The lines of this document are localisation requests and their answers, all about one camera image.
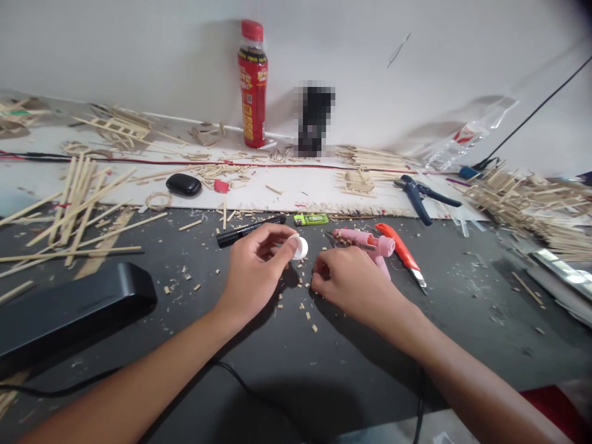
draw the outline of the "red eraser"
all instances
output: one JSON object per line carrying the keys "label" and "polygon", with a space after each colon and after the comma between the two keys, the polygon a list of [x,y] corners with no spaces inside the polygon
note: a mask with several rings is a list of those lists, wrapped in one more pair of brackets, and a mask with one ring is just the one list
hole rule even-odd
{"label": "red eraser", "polygon": [[226,194],[228,192],[228,182],[221,181],[219,179],[214,180],[214,191]]}

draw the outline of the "bottle cap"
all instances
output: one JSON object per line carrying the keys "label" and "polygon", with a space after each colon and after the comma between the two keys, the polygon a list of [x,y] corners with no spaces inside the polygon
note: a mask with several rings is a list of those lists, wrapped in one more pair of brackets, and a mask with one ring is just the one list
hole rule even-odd
{"label": "bottle cap", "polygon": [[304,237],[300,237],[298,233],[291,235],[288,239],[296,239],[298,241],[298,247],[296,248],[296,252],[292,257],[292,260],[301,260],[306,257],[308,254],[308,242]]}
{"label": "bottle cap", "polygon": [[242,36],[249,40],[263,41],[263,25],[253,20],[243,20]]}

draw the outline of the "pink glue gun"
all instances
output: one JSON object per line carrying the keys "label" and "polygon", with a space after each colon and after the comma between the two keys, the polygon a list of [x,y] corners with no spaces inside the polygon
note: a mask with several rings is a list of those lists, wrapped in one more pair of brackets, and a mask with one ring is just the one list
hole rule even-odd
{"label": "pink glue gun", "polygon": [[395,251],[395,241],[393,239],[386,236],[376,238],[370,233],[349,229],[333,230],[333,239],[342,244],[355,245],[364,250],[390,280],[389,270],[384,258],[390,257]]}

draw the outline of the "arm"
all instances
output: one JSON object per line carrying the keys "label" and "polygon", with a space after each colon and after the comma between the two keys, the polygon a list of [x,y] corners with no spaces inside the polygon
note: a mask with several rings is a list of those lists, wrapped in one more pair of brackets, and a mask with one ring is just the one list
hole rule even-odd
{"label": "arm", "polygon": [[417,360],[480,443],[570,442],[517,391],[438,330],[360,249],[321,253],[312,289]]}
{"label": "arm", "polygon": [[270,300],[297,246],[295,240],[280,249],[276,244],[293,233],[287,226],[265,224],[234,244],[224,294],[211,312],[51,417],[21,443],[136,443],[205,363]]}

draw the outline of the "red bottle cap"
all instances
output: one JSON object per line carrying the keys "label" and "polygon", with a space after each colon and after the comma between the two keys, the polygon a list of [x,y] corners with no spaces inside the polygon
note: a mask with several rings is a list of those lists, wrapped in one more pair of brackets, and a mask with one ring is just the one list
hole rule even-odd
{"label": "red bottle cap", "polygon": [[263,25],[253,20],[243,20],[242,35],[249,40],[263,41]]}

